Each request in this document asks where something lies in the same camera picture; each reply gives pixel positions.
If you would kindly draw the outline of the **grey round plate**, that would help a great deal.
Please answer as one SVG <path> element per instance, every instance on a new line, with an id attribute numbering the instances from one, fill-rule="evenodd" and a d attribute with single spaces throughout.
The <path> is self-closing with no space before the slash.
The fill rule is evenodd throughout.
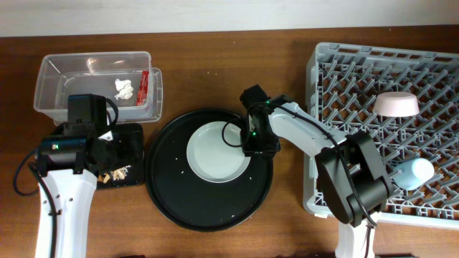
<path id="1" fill-rule="evenodd" d="M 191 135 L 186 147 L 189 167 L 210 183 L 226 183 L 241 176 L 250 164 L 240 143 L 241 129 L 224 121 L 206 123 Z"/>

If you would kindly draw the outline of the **red snack wrapper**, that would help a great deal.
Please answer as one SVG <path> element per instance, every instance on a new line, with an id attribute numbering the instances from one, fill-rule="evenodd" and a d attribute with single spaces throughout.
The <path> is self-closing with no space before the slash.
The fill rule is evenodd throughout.
<path id="1" fill-rule="evenodd" d="M 145 104 L 148 96 L 148 81 L 149 81 L 149 71 L 142 71 L 141 82 L 138 89 L 136 106 L 142 106 Z"/>

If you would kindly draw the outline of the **white tissue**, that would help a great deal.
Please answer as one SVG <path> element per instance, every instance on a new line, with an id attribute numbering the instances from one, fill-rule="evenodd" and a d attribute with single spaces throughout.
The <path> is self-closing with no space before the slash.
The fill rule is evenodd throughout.
<path id="1" fill-rule="evenodd" d="M 115 95 L 116 100 L 128 100 L 133 96 L 133 87 L 130 80 L 115 80 L 115 88 L 118 93 Z"/>

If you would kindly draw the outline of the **pink bowl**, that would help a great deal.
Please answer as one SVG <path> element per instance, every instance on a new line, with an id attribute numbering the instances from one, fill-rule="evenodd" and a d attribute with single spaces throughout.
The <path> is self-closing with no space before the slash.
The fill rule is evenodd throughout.
<path id="1" fill-rule="evenodd" d="M 410 92 L 384 92 L 377 96 L 373 112 L 377 115 L 400 118 L 420 112 L 417 97 Z"/>

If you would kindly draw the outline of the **light blue cup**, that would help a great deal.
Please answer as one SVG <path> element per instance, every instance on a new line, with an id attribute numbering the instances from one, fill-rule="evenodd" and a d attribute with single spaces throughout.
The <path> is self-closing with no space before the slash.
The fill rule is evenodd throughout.
<path id="1" fill-rule="evenodd" d="M 397 165 L 395 171 L 397 175 L 394 182 L 401 189 L 411 191 L 429 181 L 435 173 L 435 168 L 427 159 L 415 158 Z"/>

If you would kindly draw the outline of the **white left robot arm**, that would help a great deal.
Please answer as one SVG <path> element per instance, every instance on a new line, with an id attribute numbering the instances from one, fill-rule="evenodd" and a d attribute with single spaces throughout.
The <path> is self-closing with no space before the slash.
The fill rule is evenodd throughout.
<path id="1" fill-rule="evenodd" d="M 142 182 L 143 133 L 53 133 L 22 161 L 40 197 L 36 257 L 85 257 L 97 190 Z"/>

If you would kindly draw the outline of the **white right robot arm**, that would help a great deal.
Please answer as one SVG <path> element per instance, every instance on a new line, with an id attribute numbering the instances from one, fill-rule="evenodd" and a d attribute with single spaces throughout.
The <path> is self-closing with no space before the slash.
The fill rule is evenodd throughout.
<path id="1" fill-rule="evenodd" d="M 242 96 L 247 156 L 273 157 L 284 138 L 310 157 L 323 199 L 339 220 L 336 257 L 374 257 L 374 233 L 393 186 L 368 133 L 347 134 L 327 126 L 281 95 Z"/>

